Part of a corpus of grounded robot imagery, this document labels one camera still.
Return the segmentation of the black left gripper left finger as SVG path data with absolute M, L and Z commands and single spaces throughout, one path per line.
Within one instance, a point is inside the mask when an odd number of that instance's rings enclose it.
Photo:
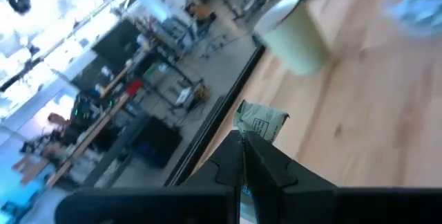
M 242 136 L 231 131 L 182 184 L 169 187 L 83 189 L 55 210 L 58 224 L 238 223 Z

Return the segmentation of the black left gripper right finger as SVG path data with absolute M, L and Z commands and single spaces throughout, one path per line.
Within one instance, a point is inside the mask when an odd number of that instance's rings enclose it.
M 259 223 L 441 224 L 439 188 L 339 187 L 253 132 L 244 158 Z

